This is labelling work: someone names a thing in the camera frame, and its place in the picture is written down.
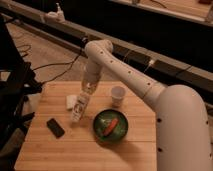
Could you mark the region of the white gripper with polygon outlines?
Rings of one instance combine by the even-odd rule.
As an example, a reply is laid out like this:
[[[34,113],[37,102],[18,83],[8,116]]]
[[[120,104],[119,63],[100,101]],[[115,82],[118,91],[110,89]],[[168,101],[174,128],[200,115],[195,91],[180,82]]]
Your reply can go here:
[[[82,79],[82,90],[88,94],[93,94],[99,84],[102,68],[99,66],[86,66]]]

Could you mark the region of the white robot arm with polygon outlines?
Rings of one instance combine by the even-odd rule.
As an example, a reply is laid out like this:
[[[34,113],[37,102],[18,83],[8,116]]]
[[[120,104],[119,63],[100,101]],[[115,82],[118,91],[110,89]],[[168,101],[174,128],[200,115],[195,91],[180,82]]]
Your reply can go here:
[[[109,40],[90,41],[82,86],[96,87],[107,68],[141,98],[156,117],[157,171],[213,171],[207,109],[185,85],[165,86],[112,55]]]

